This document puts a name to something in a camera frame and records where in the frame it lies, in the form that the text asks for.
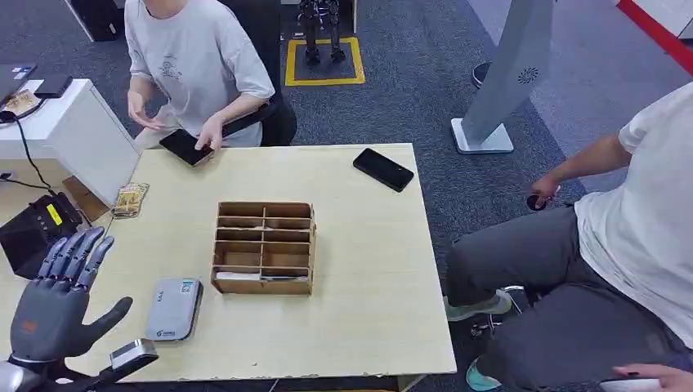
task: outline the laptop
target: laptop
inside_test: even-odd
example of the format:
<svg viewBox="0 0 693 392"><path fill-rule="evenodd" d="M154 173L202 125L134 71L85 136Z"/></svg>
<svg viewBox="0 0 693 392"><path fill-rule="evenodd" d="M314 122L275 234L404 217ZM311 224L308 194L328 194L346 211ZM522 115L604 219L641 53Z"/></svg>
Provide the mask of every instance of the laptop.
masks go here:
<svg viewBox="0 0 693 392"><path fill-rule="evenodd" d="M0 108L24 86L35 69L33 63L0 64Z"/></svg>

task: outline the white t-shirt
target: white t-shirt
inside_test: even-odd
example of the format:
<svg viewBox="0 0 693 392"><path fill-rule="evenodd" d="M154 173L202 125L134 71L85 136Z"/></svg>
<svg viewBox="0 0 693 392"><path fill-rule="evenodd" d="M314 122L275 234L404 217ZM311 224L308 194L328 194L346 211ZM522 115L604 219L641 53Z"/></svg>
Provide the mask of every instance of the white t-shirt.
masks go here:
<svg viewBox="0 0 693 392"><path fill-rule="evenodd" d="M580 253L607 282L693 348L693 83L619 133L625 182L575 204Z"/></svg>
<svg viewBox="0 0 693 392"><path fill-rule="evenodd" d="M198 136L203 124L240 96L275 94L265 65L229 8L217 0L188 0L168 19L156 19L143 0L125 2L125 35L132 75L156 83L168 98L157 119ZM224 139L257 147L260 124Z"/></svg>

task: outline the phone in hand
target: phone in hand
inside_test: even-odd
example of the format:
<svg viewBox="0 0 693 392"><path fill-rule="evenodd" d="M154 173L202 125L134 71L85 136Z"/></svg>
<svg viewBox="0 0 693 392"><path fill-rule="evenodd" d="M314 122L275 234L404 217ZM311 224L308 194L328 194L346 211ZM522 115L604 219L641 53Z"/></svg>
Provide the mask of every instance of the phone in hand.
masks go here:
<svg viewBox="0 0 693 392"><path fill-rule="evenodd" d="M208 145L203 146L201 150L195 149L197 139L185 129L176 130L171 135L164 137L159 144L192 167L207 162L214 151Z"/></svg>
<svg viewBox="0 0 693 392"><path fill-rule="evenodd" d="M404 190L414 178L412 171L372 149L365 149L359 154L354 160L354 167L397 192Z"/></svg>

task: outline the gray sweatpants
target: gray sweatpants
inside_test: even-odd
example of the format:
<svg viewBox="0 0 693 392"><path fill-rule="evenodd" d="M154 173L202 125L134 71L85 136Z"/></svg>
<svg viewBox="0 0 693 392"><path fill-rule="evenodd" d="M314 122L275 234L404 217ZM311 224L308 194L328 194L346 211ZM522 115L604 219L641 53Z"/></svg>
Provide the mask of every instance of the gray sweatpants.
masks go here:
<svg viewBox="0 0 693 392"><path fill-rule="evenodd" d="M448 255L451 305L521 285L545 294L496 329L477 367L504 385L540 390L612 378L628 363L667 363L683 342L602 279L579 254L572 207L510 220L457 240Z"/></svg>

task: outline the human hand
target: human hand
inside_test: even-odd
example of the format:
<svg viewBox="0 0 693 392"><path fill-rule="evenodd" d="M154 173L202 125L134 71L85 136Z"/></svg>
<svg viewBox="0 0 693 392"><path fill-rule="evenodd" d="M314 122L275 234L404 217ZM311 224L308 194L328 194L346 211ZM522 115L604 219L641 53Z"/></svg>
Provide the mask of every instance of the human hand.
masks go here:
<svg viewBox="0 0 693 392"><path fill-rule="evenodd" d="M70 239L60 239L48 252L38 277L27 284L12 320L14 359L53 362L83 355L130 310L132 298L124 297L94 323L82 324L89 290L114 243L113 237L106 237L92 252L103 233L102 227L77 232Z"/></svg>
<svg viewBox="0 0 693 392"><path fill-rule="evenodd" d="M195 149L201 150L205 145L209 145L217 151L221 148L221 128L224 122L217 116L212 116L202 126Z"/></svg>
<svg viewBox="0 0 693 392"><path fill-rule="evenodd" d="M673 367L637 363L614 367L614 372L619 376L658 379L662 387L652 392L691 392L693 390L693 373L684 372Z"/></svg>
<svg viewBox="0 0 693 392"><path fill-rule="evenodd" d="M147 117L147 113L145 112L145 99L139 92L127 92L127 114L135 121L135 123L138 123L145 128L151 128L155 131L159 131L163 127L161 122Z"/></svg>
<svg viewBox="0 0 693 392"><path fill-rule="evenodd" d="M538 196L535 207L539 209L546 204L546 202L552 200L559 189L560 186L558 181L554 180L550 174L536 180L531 187L531 193Z"/></svg>

